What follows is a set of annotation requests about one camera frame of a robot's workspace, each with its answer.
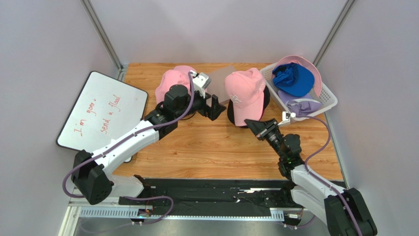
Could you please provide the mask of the black NY baseball cap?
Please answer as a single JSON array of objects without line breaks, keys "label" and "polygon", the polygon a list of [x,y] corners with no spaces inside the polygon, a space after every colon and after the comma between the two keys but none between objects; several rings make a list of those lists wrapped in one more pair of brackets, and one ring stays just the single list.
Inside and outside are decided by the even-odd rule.
[{"label": "black NY baseball cap", "polygon": [[[267,106],[270,103],[270,91],[268,89],[268,87],[265,87],[264,89],[264,104],[263,104],[263,110],[262,110],[262,114],[260,116],[259,119],[261,119],[265,113],[265,109],[267,108]],[[233,102],[230,100],[227,106],[227,118],[229,120],[230,123],[232,123],[233,125],[235,125],[235,116],[234,116],[234,109],[233,109]]]}]

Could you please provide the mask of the pink baseball cap white logo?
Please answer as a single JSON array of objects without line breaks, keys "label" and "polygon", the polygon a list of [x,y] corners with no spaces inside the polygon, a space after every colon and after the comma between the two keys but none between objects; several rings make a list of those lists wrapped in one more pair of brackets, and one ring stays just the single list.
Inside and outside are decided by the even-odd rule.
[{"label": "pink baseball cap white logo", "polygon": [[245,119],[259,120],[263,110],[266,83],[257,68],[233,72],[225,78],[224,86],[233,102],[235,126],[246,126]]}]

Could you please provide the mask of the lavender baseball cap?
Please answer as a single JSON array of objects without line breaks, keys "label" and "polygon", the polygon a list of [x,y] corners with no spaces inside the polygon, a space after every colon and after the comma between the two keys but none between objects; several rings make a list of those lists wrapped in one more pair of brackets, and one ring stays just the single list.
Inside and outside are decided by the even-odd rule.
[{"label": "lavender baseball cap", "polygon": [[297,116],[312,114],[318,111],[323,105],[313,89],[302,97],[293,96],[283,90],[278,91],[278,96],[286,108]]}]

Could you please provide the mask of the pink bucket hat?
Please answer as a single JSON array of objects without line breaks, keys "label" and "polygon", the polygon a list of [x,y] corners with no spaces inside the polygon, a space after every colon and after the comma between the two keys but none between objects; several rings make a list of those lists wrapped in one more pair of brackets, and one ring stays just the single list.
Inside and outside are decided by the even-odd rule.
[{"label": "pink bucket hat", "polygon": [[188,94],[191,94],[190,91],[190,80],[188,73],[190,71],[196,72],[193,67],[188,65],[178,65],[173,69],[166,71],[161,79],[160,85],[155,90],[156,103],[164,101],[166,92],[169,91],[170,87],[173,85],[183,85],[188,89]]}]

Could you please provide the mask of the blue hat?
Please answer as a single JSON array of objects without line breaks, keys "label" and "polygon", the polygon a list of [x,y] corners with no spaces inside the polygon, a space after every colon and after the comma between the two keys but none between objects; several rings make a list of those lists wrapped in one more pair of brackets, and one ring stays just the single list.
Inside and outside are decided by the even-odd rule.
[{"label": "blue hat", "polygon": [[272,75],[272,82],[278,89],[296,97],[308,94],[315,82],[312,72],[293,62],[278,65],[272,71]]}]

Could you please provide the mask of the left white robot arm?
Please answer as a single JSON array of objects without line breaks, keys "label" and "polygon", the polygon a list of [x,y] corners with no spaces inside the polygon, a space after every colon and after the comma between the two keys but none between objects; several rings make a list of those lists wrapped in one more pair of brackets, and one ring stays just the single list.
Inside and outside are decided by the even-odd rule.
[{"label": "left white robot arm", "polygon": [[127,158],[170,134],[185,116],[199,113],[216,120],[225,110],[216,95],[201,95],[197,90],[189,93],[185,86],[171,86],[164,100],[131,131],[94,152],[77,152],[73,169],[62,183],[65,194],[84,198],[91,205],[102,202],[115,188],[111,174]]}]

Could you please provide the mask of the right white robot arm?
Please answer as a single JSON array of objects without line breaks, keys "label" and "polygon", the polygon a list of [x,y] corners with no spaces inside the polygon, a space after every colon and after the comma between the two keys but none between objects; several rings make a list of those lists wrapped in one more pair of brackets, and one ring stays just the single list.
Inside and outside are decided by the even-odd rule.
[{"label": "right white robot arm", "polygon": [[301,158],[297,134],[283,135],[276,119],[245,123],[258,140],[267,141],[279,156],[278,169],[294,186],[292,200],[320,219],[331,236],[376,236],[378,228],[362,194],[355,188],[338,186],[318,175]]}]

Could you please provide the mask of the grey flat board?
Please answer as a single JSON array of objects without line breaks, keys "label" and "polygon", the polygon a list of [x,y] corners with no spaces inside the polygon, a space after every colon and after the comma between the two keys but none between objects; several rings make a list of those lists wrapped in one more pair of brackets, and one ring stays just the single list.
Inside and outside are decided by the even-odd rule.
[{"label": "grey flat board", "polygon": [[208,74],[209,78],[211,79],[211,83],[207,87],[207,93],[210,95],[216,95],[218,97],[219,103],[222,105],[228,104],[230,100],[225,91],[225,78],[235,71],[235,67],[229,65]]}]

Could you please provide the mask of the light pink cap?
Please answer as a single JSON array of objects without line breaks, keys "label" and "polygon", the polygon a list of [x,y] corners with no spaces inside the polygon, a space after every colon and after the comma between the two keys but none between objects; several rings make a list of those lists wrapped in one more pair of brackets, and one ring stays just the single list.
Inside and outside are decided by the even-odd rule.
[{"label": "light pink cap", "polygon": [[313,85],[313,89],[315,94],[320,97],[321,95],[321,91],[323,88],[323,82],[322,82],[322,76],[319,72],[319,70],[317,69],[317,67],[310,61],[308,61],[307,59],[305,59],[302,56],[299,55],[288,55],[283,57],[282,59],[279,60],[279,62],[276,64],[276,66],[279,65],[283,65],[283,64],[289,64],[289,63],[296,63],[299,64],[303,67],[305,67],[306,69],[308,69],[314,76],[314,85]]}]

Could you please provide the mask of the white plastic basket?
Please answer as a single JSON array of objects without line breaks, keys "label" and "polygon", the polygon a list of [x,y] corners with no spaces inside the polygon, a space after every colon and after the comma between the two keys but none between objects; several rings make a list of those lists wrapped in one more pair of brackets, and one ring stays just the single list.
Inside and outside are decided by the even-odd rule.
[{"label": "white plastic basket", "polygon": [[[272,78],[273,78],[272,71],[274,70],[275,67],[277,67],[276,66],[277,63],[278,62],[270,64],[270,65],[262,68],[260,70],[260,72],[261,72],[262,76],[264,77],[264,79],[266,81],[266,85],[267,85],[267,87],[270,91],[270,97],[271,97],[272,101],[275,102],[275,104],[282,111],[290,112],[278,96],[278,91],[280,89],[278,89],[272,82]],[[331,90],[324,83],[323,83],[323,88],[322,88],[321,95],[320,95],[319,99],[323,104],[322,107],[318,111],[313,112],[312,114],[309,114],[308,116],[314,117],[314,116],[320,115],[320,114],[330,110],[334,106],[336,106],[337,102],[338,102],[336,96],[331,92]],[[303,115],[296,116],[295,118],[293,118],[291,120],[291,122],[302,121],[304,119],[305,119],[305,116],[303,116]]]}]

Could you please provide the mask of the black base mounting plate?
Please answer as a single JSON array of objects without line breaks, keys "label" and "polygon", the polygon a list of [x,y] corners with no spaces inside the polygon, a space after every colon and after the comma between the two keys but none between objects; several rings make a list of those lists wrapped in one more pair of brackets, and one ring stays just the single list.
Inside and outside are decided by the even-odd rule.
[{"label": "black base mounting plate", "polygon": [[143,205],[155,215],[264,217],[271,208],[296,208],[294,185],[286,180],[146,178],[140,201],[120,197],[120,205]]}]

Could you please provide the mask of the white whiteboard with red writing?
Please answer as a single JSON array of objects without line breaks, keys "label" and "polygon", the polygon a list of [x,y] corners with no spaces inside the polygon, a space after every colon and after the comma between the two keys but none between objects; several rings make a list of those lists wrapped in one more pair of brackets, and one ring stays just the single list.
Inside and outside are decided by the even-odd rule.
[{"label": "white whiteboard with red writing", "polygon": [[62,148],[93,152],[140,123],[147,107],[146,91],[92,71],[56,143]]}]

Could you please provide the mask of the right corner aluminium post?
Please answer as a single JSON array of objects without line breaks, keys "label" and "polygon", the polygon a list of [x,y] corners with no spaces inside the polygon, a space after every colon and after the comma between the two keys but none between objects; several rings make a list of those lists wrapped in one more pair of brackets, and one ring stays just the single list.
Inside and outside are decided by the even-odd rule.
[{"label": "right corner aluminium post", "polygon": [[313,64],[315,66],[319,66],[321,61],[323,60],[325,54],[327,53],[330,45],[336,38],[337,34],[339,33],[341,27],[345,23],[347,17],[349,16],[350,12],[352,11],[354,5],[357,3],[357,0],[347,0],[343,5],[340,13],[338,14],[336,20],[334,21],[330,31],[328,32],[322,46],[320,47]]}]

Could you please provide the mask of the corner aluminium post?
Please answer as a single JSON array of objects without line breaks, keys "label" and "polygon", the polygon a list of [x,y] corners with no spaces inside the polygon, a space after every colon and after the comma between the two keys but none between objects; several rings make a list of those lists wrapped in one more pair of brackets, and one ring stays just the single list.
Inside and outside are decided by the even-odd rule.
[{"label": "corner aluminium post", "polygon": [[321,61],[323,60],[325,54],[327,53],[330,45],[336,38],[337,34],[339,33],[341,27],[345,23],[347,17],[349,16],[350,12],[352,11],[354,5],[357,3],[357,0],[347,0],[343,5],[340,13],[338,14],[336,20],[334,21],[330,31],[328,32],[322,46],[320,47],[313,64],[315,66],[319,66]]},{"label": "corner aluminium post", "polygon": [[90,0],[80,0],[81,4],[83,5],[88,17],[90,18],[100,40],[102,41],[108,55],[110,56],[113,64],[117,68],[118,71],[122,71],[124,69],[124,65],[121,63],[100,19],[97,15],[94,6]]}]

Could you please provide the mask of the left corner aluminium post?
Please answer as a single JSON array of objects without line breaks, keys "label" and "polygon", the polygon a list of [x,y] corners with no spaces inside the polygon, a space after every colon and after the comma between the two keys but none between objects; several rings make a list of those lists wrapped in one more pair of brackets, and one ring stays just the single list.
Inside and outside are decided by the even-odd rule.
[{"label": "left corner aluminium post", "polygon": [[100,19],[97,15],[94,6],[90,0],[80,0],[81,4],[83,5],[88,17],[90,18],[100,40],[102,41],[108,55],[110,56],[113,64],[117,68],[118,71],[122,71],[124,69],[124,65],[121,63]]}]

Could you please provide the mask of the aluminium frame rail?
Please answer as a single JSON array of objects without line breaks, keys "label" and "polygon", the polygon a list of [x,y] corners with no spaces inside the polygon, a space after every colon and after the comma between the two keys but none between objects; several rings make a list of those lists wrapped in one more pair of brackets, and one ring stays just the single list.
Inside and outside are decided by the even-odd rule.
[{"label": "aluminium frame rail", "polygon": [[108,181],[77,189],[73,198],[90,205],[126,206],[134,224],[153,224],[173,217],[203,219],[275,218],[287,227],[301,228],[300,218],[284,208],[310,211],[332,236],[375,236],[378,229],[362,194],[330,184],[312,187],[282,180],[205,180],[134,178],[132,185]]}]

